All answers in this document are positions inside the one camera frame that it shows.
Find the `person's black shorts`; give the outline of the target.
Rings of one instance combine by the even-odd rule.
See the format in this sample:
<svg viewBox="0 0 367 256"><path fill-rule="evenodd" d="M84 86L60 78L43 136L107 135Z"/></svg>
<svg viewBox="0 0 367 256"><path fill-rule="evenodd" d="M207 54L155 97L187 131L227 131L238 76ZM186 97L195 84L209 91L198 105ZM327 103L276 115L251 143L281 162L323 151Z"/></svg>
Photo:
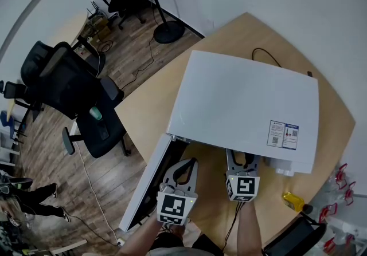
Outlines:
<svg viewBox="0 0 367 256"><path fill-rule="evenodd" d="M184 247L182 237L173 233L162 232L157 235L151 249ZM214 256L224 256L222 250L214 244L205 234L202 234L192 245L193 249L206 251Z"/></svg>

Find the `white microwave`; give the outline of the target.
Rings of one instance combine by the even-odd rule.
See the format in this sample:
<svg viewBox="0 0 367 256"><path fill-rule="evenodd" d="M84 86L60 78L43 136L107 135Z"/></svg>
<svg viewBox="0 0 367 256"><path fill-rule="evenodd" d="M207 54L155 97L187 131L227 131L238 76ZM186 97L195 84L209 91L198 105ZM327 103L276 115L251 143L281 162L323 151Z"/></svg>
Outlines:
<svg viewBox="0 0 367 256"><path fill-rule="evenodd" d="M153 176L175 141L192 141L270 159L277 172L309 174L318 138L316 79L273 65L194 50L180 85L129 95L122 124L149 162L120 229L138 223Z"/></svg>

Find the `black folding chair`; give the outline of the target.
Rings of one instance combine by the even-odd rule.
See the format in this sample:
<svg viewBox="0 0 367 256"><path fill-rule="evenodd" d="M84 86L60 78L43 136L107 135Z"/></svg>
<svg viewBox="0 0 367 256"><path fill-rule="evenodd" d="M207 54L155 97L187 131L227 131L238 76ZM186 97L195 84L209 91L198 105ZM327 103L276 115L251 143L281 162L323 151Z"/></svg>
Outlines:
<svg viewBox="0 0 367 256"><path fill-rule="evenodd" d="M263 256L304 256L324 236L327 224L318 223L301 212L282 234L261 252Z"/></svg>

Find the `group of clear water jugs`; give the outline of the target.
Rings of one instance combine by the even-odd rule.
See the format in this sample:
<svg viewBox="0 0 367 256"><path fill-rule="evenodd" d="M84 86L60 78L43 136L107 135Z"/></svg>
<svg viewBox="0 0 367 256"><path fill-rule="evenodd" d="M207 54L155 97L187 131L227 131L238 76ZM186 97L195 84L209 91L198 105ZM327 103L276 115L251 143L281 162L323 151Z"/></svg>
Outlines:
<svg viewBox="0 0 367 256"><path fill-rule="evenodd" d="M356 182L347 176L347 166L336 166L313 199L316 220L327 225L318 246L328 255L367 250L367 198L354 193Z"/></svg>

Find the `person's leg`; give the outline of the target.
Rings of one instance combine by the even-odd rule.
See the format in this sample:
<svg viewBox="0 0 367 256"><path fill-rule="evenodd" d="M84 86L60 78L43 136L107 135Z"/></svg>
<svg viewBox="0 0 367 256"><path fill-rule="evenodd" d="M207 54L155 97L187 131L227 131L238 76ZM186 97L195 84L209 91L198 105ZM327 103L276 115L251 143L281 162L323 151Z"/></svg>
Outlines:
<svg viewBox="0 0 367 256"><path fill-rule="evenodd" d="M168 231L179 238L183 238L185 230L186 230L185 225L182 225L182 226L168 225Z"/></svg>

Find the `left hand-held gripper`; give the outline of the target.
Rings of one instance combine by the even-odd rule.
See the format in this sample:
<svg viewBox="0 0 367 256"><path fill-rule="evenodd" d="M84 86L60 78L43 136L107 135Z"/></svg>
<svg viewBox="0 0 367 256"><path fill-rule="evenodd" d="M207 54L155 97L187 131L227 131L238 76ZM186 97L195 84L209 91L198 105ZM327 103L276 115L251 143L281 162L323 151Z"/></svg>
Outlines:
<svg viewBox="0 0 367 256"><path fill-rule="evenodd" d="M157 219L170 225L185 225L196 203L198 161L196 158L181 160L171 166L157 193Z"/></svg>

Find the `yellow oil bottle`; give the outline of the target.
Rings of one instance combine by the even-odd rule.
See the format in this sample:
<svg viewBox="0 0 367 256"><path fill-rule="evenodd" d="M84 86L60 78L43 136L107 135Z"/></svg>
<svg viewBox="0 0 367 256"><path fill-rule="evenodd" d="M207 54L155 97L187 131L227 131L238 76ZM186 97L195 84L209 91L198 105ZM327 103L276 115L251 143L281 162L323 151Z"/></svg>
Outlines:
<svg viewBox="0 0 367 256"><path fill-rule="evenodd" d="M305 201L291 192L286 192L282 195L285 204L296 212L310 214L313 211L313 206L305 203Z"/></svg>

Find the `person's grey shirt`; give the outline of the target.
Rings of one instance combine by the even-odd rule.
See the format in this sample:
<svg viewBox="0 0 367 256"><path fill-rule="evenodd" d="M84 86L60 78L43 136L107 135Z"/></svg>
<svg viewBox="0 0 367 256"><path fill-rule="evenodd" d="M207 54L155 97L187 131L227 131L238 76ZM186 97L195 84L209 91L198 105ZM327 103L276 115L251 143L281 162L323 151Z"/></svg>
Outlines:
<svg viewBox="0 0 367 256"><path fill-rule="evenodd" d="M150 250L146 256L194 256L195 249L189 247L160 247Z"/></svg>

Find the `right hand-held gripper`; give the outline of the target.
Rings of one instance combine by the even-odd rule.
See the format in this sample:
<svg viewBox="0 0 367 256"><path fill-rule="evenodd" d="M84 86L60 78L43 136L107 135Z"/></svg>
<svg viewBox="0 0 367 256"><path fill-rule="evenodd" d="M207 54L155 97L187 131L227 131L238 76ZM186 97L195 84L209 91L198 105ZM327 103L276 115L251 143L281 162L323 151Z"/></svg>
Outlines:
<svg viewBox="0 0 367 256"><path fill-rule="evenodd" d="M257 196L260 184L260 156L245 153L245 164L237 163L232 149L226 149L226 188L230 201L250 202Z"/></svg>

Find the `light wooden table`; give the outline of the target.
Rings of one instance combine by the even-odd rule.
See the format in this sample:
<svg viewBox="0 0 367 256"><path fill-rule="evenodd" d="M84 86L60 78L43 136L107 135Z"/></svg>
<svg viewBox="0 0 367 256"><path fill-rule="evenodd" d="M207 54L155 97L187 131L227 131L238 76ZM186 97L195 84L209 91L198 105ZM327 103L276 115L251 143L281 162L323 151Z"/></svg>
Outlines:
<svg viewBox="0 0 367 256"><path fill-rule="evenodd" d="M318 82L318 138L312 171L286 176L277 172L269 158L260 156L260 184L254 204L262 242L268 244L296 217L296 212L284 204L283 193L291 191L305 201L311 200L341 158L355 121L317 68L281 35L250 13L237 17L172 60L130 94L134 101L170 82L179 86L194 50L262 62L304 74ZM151 188L143 198L143 206L138 210L138 223L156 209L156 195L165 171L177 161L192 157L198 160L198 199L190 212L190 219L227 254L235 255L236 223L233 219L236 204L228 197L225 178L227 158L226 150L222 148L195 141L175 141L167 150L158 172L153 176Z"/></svg>

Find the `person's right forearm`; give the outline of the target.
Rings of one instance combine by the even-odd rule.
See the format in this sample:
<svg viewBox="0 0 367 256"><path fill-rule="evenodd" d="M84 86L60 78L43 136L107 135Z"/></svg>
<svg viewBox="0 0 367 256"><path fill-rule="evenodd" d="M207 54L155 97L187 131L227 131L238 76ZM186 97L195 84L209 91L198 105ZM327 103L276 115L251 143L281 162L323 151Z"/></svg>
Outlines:
<svg viewBox="0 0 367 256"><path fill-rule="evenodd" d="M262 256L260 227L254 202L246 202L239 211L237 256Z"/></svg>

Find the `blue chair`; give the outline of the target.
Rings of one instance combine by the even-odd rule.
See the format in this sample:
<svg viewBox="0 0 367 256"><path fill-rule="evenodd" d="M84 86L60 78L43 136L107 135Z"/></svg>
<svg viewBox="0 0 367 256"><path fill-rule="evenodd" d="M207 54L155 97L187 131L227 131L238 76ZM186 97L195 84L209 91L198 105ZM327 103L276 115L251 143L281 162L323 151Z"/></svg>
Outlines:
<svg viewBox="0 0 367 256"><path fill-rule="evenodd" d="M7 112L1 111L0 113L0 122L3 127L9 127L10 132L10 138L13 138L14 132L15 132L15 121L14 117L10 116L9 119L7 118Z"/></svg>

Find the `black mesh office chair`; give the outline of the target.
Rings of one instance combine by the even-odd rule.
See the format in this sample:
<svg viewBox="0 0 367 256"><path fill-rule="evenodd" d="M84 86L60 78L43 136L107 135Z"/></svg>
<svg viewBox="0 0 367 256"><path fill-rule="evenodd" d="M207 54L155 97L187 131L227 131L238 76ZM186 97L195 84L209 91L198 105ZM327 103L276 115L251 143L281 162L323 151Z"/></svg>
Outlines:
<svg viewBox="0 0 367 256"><path fill-rule="evenodd" d="M70 155L75 152L74 143L83 141L94 158L107 154L117 144L128 156L130 151L124 143L127 132L115 111L124 92L110 77L99 78L91 70L67 42L51 47L37 41L21 67L26 100L46 104L76 121L78 135L70 134L68 128L62 131ZM92 107L101 112L101 120L89 114Z"/></svg>

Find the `teal plastic tumbler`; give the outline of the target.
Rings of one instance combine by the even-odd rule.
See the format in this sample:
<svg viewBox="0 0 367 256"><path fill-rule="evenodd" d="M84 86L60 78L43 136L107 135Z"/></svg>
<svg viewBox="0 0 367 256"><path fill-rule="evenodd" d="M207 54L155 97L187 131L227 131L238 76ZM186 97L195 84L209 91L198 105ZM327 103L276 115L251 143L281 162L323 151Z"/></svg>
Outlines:
<svg viewBox="0 0 367 256"><path fill-rule="evenodd" d="M103 115L101 114L101 112L98 110L97 107L92 107L89 110L89 114L97 121L101 120L103 118Z"/></svg>

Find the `cardboard box clutter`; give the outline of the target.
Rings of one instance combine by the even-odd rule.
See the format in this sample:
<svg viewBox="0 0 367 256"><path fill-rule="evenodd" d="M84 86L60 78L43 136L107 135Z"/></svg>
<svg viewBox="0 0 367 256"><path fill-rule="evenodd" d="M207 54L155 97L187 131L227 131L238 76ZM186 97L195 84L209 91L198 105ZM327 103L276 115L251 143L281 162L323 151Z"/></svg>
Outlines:
<svg viewBox="0 0 367 256"><path fill-rule="evenodd" d="M109 20L107 14L95 3L91 1L92 8L94 11L87 10L88 12L88 22L87 25L92 30L93 34L96 34L101 40L105 39L111 34L111 29L109 28Z"/></svg>

